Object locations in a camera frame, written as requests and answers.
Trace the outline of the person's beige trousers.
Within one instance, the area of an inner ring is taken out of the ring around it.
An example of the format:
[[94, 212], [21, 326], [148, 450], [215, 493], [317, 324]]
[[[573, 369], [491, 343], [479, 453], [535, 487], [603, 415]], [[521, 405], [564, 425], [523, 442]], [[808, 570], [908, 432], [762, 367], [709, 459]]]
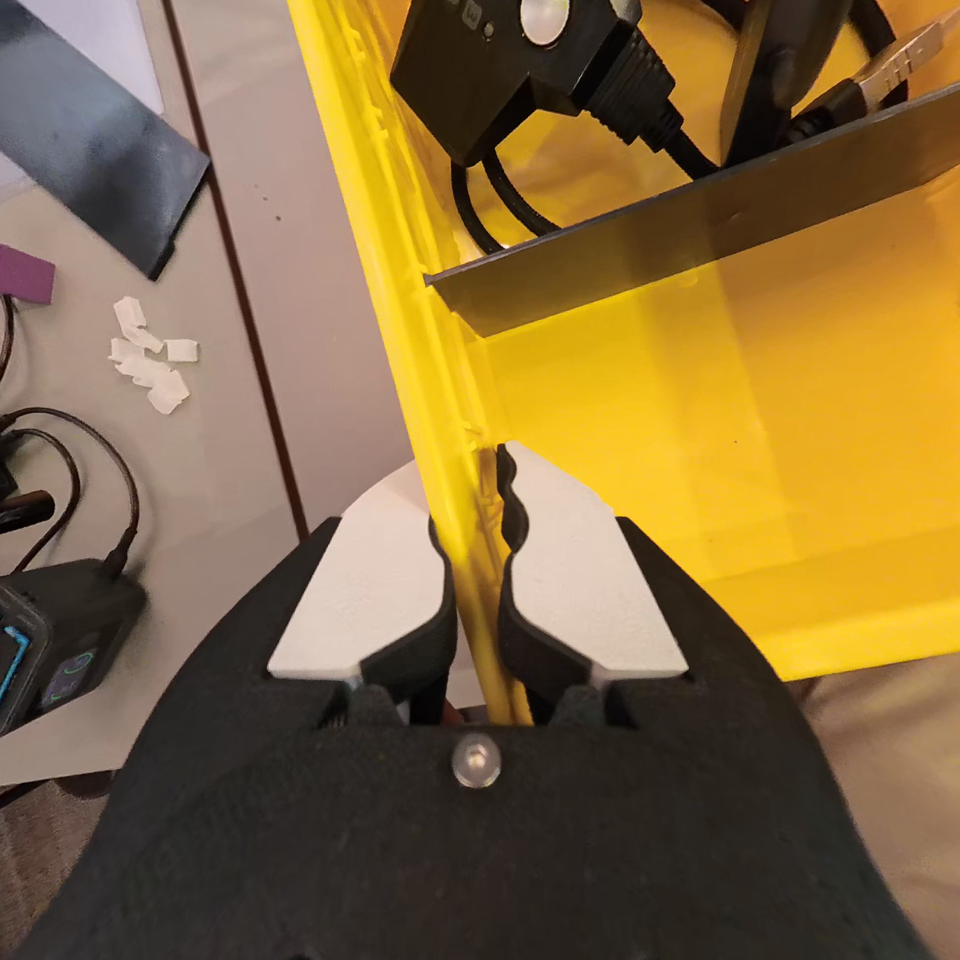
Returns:
[[787, 683], [936, 958], [959, 957], [959, 654]]

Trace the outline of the black plastic sheet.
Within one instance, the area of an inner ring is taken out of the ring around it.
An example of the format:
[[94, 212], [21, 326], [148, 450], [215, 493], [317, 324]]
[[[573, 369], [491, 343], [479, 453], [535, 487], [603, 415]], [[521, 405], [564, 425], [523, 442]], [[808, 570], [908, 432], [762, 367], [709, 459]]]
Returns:
[[1, 148], [149, 281], [210, 158], [20, 2], [1, 3]]

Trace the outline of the black bin divider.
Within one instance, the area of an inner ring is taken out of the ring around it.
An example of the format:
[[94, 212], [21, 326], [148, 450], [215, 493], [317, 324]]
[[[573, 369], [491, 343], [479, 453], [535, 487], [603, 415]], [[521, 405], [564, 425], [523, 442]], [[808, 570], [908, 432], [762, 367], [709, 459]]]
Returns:
[[904, 194], [959, 162], [959, 84], [439, 273], [482, 337], [660, 282]]

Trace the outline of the yellow plastic bin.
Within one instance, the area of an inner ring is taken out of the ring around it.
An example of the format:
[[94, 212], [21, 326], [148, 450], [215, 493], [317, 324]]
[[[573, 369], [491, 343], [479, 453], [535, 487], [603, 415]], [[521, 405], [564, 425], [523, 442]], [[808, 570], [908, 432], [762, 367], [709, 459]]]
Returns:
[[[482, 337], [426, 286], [474, 255], [450, 161], [389, 79], [408, 2], [290, 2], [399, 402], [497, 721], [494, 449], [632, 519], [786, 681], [958, 651], [958, 166], [893, 198]], [[575, 226], [677, 187], [540, 114], [503, 147]]]

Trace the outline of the purple block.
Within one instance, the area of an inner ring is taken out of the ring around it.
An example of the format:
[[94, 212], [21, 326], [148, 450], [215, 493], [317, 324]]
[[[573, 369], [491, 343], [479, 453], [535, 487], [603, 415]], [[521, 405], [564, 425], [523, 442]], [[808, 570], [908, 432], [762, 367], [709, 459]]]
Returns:
[[35, 305], [50, 306], [56, 267], [43, 258], [1, 244], [1, 296]]

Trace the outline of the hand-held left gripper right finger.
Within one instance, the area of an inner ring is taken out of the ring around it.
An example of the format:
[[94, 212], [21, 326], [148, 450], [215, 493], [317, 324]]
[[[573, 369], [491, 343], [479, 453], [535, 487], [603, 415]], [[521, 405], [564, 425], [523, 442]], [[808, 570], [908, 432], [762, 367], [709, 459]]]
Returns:
[[498, 605], [503, 666], [533, 718], [567, 692], [690, 679], [614, 509], [591, 487], [520, 442], [496, 450], [508, 547]]

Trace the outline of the black power device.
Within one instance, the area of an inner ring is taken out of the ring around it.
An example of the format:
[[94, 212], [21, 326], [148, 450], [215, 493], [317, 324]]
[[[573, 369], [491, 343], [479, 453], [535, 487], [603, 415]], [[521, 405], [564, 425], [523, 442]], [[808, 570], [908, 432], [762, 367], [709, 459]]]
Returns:
[[97, 559], [1, 579], [1, 735], [100, 686], [147, 601]]

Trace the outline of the pile of white paper scraps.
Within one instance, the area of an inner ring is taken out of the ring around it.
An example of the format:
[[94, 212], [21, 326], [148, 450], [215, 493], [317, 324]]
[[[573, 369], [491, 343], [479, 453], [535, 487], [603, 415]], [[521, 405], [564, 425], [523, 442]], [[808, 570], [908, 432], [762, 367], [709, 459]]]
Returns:
[[139, 299], [126, 295], [113, 305], [120, 335], [110, 340], [115, 372], [146, 392], [150, 406], [171, 415], [191, 396], [181, 367], [200, 361], [201, 346], [189, 338], [162, 339], [150, 330]]

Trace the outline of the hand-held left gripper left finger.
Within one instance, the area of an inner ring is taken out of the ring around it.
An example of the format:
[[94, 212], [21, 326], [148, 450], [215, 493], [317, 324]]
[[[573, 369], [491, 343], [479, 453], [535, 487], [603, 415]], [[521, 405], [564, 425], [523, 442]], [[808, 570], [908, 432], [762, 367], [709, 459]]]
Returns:
[[459, 615], [419, 468], [408, 462], [338, 518], [267, 663], [270, 677], [385, 689], [410, 722], [442, 722]]

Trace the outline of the black usb hub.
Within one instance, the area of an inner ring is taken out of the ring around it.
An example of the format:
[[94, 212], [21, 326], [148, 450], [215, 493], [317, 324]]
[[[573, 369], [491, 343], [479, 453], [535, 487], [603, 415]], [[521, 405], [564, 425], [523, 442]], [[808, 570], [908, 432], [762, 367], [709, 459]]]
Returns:
[[726, 168], [773, 151], [818, 78], [851, 1], [746, 3], [721, 108]]

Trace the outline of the white paper sheet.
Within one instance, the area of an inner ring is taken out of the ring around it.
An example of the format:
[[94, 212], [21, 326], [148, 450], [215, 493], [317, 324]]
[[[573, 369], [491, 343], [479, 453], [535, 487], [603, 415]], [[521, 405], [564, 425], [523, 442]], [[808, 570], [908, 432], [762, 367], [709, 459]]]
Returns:
[[164, 114], [162, 90], [137, 1], [22, 4], [155, 114]]

